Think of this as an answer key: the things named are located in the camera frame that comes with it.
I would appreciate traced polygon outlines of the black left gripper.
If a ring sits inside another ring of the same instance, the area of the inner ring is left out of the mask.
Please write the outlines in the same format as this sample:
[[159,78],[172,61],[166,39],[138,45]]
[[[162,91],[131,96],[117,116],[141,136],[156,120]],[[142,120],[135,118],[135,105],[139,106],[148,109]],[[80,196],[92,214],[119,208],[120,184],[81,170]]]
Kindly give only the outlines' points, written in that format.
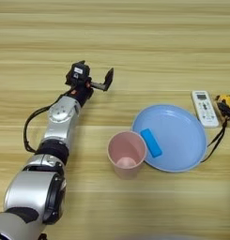
[[[84,64],[85,60],[78,62],[78,64]],[[70,98],[76,99],[80,106],[83,107],[84,104],[92,97],[94,90],[107,91],[113,81],[114,69],[111,68],[106,76],[104,83],[92,82],[90,79],[86,81],[74,81],[66,82],[66,85],[70,86],[68,96]]]

